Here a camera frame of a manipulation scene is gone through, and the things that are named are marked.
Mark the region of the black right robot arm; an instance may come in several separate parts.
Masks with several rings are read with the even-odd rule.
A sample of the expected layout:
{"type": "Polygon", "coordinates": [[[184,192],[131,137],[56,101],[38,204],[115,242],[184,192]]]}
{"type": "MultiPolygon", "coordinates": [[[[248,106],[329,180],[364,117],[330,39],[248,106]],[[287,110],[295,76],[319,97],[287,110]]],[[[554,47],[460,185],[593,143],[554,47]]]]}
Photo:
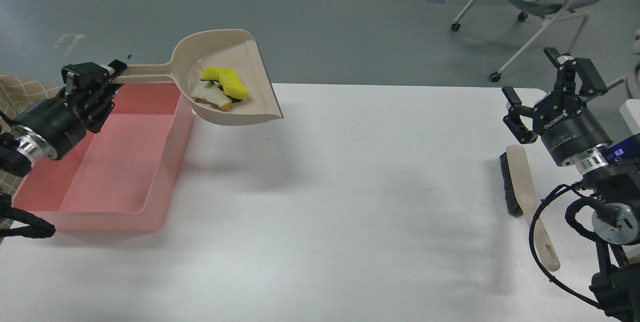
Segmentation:
{"type": "Polygon", "coordinates": [[[588,110],[588,101],[610,87],[589,58],[544,49],[557,70],[553,90],[534,106],[525,106],[515,89],[502,88],[507,101],[503,123],[518,141],[500,158],[507,212],[525,217],[528,246],[546,278],[558,288],[621,322],[639,320],[639,263],[624,247],[639,244],[639,135],[613,144],[588,110]],[[574,166],[581,179],[560,184],[537,201],[525,144],[542,141],[558,167],[574,166]],[[545,208],[567,192],[577,199],[567,206],[564,219],[579,236],[594,242],[598,272],[590,279],[586,297],[560,282],[553,272],[558,256],[540,217],[545,208]]]}

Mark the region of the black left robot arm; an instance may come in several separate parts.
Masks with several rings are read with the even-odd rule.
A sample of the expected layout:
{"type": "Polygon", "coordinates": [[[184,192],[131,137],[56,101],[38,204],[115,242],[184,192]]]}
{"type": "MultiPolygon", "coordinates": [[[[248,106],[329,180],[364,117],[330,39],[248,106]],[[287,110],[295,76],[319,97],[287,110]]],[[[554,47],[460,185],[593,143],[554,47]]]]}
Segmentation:
{"type": "Polygon", "coordinates": [[[9,129],[1,134],[1,170],[25,177],[40,158],[59,161],[87,133],[99,133],[122,86],[115,79],[127,67],[117,59],[105,66],[93,62],[64,66],[64,87],[55,96],[38,101],[16,117],[2,114],[9,129]]]}

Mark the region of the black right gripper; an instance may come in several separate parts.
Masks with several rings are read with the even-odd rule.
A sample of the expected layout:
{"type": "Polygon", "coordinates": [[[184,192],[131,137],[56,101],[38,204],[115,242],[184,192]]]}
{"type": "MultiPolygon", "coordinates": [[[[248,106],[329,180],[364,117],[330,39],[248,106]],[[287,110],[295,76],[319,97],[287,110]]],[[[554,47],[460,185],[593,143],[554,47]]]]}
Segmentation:
{"type": "Polygon", "coordinates": [[[522,104],[514,87],[502,87],[507,101],[503,123],[519,144],[534,144],[539,136],[553,162],[565,167],[573,164],[575,155],[611,146],[610,136],[586,103],[607,94],[626,78],[607,84],[590,58],[560,54],[554,47],[546,47],[543,52],[557,69],[553,90],[533,108],[522,104]],[[522,117],[533,121],[534,130],[524,124],[522,117]]]}

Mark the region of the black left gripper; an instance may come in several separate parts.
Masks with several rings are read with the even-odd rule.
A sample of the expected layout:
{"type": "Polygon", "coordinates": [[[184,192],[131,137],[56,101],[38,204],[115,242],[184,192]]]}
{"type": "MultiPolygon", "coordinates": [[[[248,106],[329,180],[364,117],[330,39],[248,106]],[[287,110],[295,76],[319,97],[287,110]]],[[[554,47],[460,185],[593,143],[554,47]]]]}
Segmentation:
{"type": "Polygon", "coordinates": [[[63,67],[64,88],[10,121],[10,147],[29,161],[62,160],[88,133],[101,131],[122,87],[114,80],[127,67],[117,59],[108,65],[85,62],[63,67]]]}

